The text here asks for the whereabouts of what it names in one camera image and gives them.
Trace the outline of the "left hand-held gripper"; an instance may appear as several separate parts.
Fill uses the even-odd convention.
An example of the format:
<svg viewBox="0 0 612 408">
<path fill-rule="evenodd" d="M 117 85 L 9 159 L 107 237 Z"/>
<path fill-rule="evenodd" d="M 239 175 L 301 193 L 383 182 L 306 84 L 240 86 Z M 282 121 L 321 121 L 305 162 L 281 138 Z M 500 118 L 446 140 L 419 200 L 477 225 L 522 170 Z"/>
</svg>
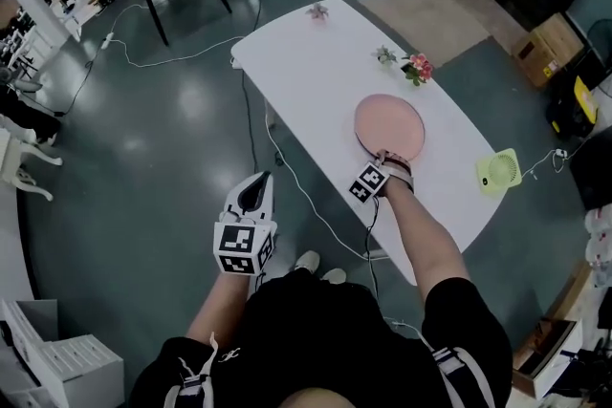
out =
<svg viewBox="0 0 612 408">
<path fill-rule="evenodd" d="M 223 273 L 258 276 L 273 256 L 277 224 L 273 214 L 273 175 L 259 172 L 236 185 L 214 224 L 213 254 Z"/>
</svg>

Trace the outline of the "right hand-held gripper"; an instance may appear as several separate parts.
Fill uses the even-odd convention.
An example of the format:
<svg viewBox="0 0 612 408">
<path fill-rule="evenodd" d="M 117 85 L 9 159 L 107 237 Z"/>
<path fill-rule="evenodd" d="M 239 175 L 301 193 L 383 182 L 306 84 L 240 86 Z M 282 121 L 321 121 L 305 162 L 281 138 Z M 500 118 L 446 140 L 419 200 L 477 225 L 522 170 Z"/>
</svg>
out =
<svg viewBox="0 0 612 408">
<path fill-rule="evenodd" d="M 378 197 L 391 178 L 383 167 L 383 163 L 389 158 L 390 153 L 387 150 L 379 150 L 376 158 L 369 161 L 349 185 L 348 193 L 361 204 Z"/>
</svg>

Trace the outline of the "person's right hand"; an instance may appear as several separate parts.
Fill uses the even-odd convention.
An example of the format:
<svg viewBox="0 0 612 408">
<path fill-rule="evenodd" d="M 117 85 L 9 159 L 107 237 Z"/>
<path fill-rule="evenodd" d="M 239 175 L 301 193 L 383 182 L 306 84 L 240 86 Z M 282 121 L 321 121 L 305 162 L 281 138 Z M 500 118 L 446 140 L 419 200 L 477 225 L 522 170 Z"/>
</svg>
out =
<svg viewBox="0 0 612 408">
<path fill-rule="evenodd" d="M 411 167 L 408 162 L 386 160 L 383 163 L 383 167 L 390 177 L 402 181 L 411 192 L 414 192 L 414 180 Z"/>
</svg>

